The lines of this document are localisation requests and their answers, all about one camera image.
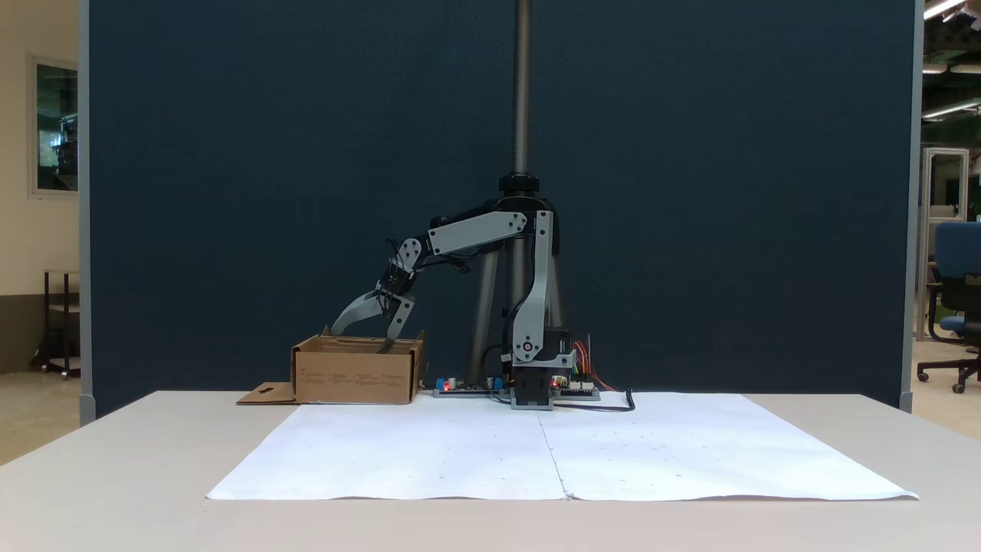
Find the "grey curved moving gripper finger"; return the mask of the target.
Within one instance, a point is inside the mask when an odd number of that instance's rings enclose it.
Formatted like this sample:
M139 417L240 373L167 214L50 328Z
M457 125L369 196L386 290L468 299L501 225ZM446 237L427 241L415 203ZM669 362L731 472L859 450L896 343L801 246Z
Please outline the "grey curved moving gripper finger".
M333 337L344 335L350 325L372 317L381 317L383 311L385 311L385 307L383 307L381 294L377 290L368 292L355 298L343 308L333 325L330 326L330 335Z

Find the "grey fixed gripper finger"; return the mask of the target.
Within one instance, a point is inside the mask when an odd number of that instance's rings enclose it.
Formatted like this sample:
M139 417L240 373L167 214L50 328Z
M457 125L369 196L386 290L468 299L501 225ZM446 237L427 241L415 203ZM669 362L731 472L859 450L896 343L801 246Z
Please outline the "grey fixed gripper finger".
M379 300L382 305L382 314L389 319L388 330L386 330L385 342L383 342L379 353L388 354L396 341L402 334L403 327L415 306L413 296L385 296Z

